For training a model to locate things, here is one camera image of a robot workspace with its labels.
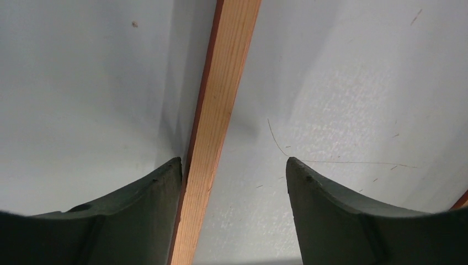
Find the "dark green plastic part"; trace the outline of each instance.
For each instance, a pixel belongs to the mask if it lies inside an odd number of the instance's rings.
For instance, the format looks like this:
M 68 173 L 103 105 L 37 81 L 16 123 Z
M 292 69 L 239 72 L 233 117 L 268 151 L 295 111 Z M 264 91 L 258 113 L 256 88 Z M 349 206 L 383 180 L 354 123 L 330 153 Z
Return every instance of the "dark green plastic part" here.
M 289 158 L 304 265 L 468 264 L 468 208 L 421 213 L 373 200 Z
M 0 212 L 0 264 L 166 265 L 181 184 L 180 158 L 173 158 L 66 213 Z

